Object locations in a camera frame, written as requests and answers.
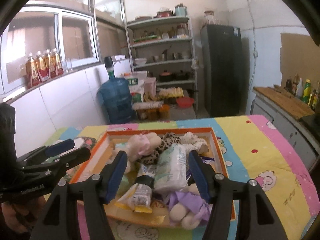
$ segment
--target cardboard tray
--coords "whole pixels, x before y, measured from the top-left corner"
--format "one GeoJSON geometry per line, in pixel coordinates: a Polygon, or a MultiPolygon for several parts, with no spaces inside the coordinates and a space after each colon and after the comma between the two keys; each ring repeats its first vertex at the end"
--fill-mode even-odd
{"type": "MultiPolygon", "coordinates": [[[[86,180],[90,175],[100,173],[104,167],[106,161],[112,155],[112,149],[116,143],[126,142],[132,135],[155,132],[158,135],[163,135],[167,132],[174,132],[177,135],[184,135],[188,131],[196,134],[200,138],[204,138],[209,146],[209,152],[204,156],[215,159],[214,170],[222,173],[228,177],[227,169],[224,163],[223,155],[220,151],[217,137],[215,136],[212,128],[190,128],[190,129],[161,129],[161,130],[134,130],[134,131],[107,131],[98,143],[91,151],[90,159],[83,163],[77,173],[71,180],[71,183],[80,182],[86,180]]],[[[130,223],[141,224],[146,226],[168,227],[174,228],[170,225],[169,212],[165,205],[157,200],[153,200],[151,203],[152,213],[138,213],[130,210],[125,210],[116,207],[113,203],[119,199],[120,196],[116,196],[109,205],[104,205],[106,214],[108,217],[112,217],[117,220],[127,221],[130,223]]],[[[236,211],[234,203],[232,204],[231,220],[236,219],[236,211]]]]}

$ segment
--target wooden countertop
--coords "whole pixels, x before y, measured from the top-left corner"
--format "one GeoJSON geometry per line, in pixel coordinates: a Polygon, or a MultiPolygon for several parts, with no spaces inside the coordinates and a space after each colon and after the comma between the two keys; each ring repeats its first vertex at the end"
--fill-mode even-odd
{"type": "Polygon", "coordinates": [[[294,96],[289,98],[285,96],[285,94],[275,91],[273,88],[254,87],[253,90],[269,98],[272,102],[277,104],[280,108],[286,111],[297,121],[303,116],[315,113],[307,104],[303,103],[301,100],[295,98],[294,96]]]}

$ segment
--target purple cloth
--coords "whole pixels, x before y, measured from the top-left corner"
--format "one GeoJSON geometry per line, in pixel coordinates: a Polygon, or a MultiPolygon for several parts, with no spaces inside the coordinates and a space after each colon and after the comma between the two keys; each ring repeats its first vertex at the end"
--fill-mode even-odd
{"type": "Polygon", "coordinates": [[[211,206],[209,206],[200,196],[194,195],[190,192],[174,192],[170,195],[169,211],[174,205],[181,203],[188,210],[190,210],[195,217],[194,220],[205,220],[209,221],[211,206]]]}

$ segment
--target blue water bottle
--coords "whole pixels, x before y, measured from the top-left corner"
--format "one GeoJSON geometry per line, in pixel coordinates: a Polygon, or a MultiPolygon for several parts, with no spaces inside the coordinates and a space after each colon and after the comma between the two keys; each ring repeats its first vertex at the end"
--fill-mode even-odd
{"type": "Polygon", "coordinates": [[[129,83],[124,78],[116,78],[112,58],[105,57],[104,65],[109,75],[109,80],[101,85],[98,90],[98,101],[102,111],[109,119],[110,124],[128,123],[132,120],[134,112],[131,105],[129,83]]]}

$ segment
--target bottle cap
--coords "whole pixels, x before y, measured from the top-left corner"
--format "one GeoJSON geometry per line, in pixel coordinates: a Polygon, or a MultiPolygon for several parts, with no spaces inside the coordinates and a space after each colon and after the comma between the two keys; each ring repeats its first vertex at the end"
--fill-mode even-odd
{"type": "Polygon", "coordinates": [[[110,56],[104,58],[104,65],[106,69],[113,67],[112,58],[110,56]]]}

